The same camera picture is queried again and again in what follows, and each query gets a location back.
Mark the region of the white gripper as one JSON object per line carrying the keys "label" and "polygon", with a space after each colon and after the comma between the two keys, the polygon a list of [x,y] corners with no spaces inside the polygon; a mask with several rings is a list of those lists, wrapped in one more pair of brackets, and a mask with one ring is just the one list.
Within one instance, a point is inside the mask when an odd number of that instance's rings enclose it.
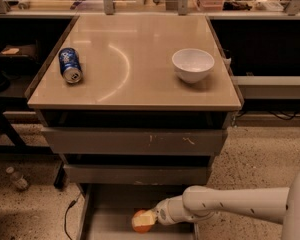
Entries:
{"label": "white gripper", "polygon": [[153,226],[156,221],[161,225],[174,225],[175,221],[169,213],[169,199],[160,201],[151,210],[140,210],[132,218],[132,226],[146,227]]}

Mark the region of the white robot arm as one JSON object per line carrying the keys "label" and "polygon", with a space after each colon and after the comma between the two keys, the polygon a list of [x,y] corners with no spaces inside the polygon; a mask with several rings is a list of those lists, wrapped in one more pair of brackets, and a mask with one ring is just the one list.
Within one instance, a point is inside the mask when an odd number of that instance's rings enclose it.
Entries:
{"label": "white robot arm", "polygon": [[145,233],[157,223],[195,223],[217,211],[280,224],[281,240],[300,240],[300,172],[289,187],[282,188],[216,190],[190,186],[179,196],[137,212],[132,228]]}

